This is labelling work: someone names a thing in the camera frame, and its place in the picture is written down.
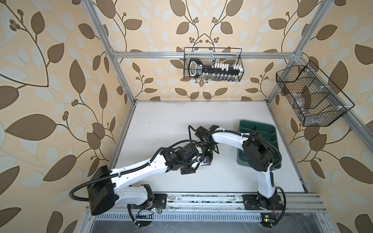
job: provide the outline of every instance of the black wire mesh basket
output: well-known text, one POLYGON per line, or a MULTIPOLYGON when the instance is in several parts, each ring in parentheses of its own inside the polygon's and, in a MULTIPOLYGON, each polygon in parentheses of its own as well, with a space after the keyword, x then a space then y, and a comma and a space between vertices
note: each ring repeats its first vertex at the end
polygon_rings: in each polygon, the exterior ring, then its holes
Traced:
POLYGON ((245 72, 241 52, 241 48, 184 48, 184 81, 241 81, 245 72))
POLYGON ((315 63, 310 62, 278 71, 276 82, 302 126, 329 126, 355 104, 315 63), (327 77, 327 84, 318 78, 317 71, 327 77))

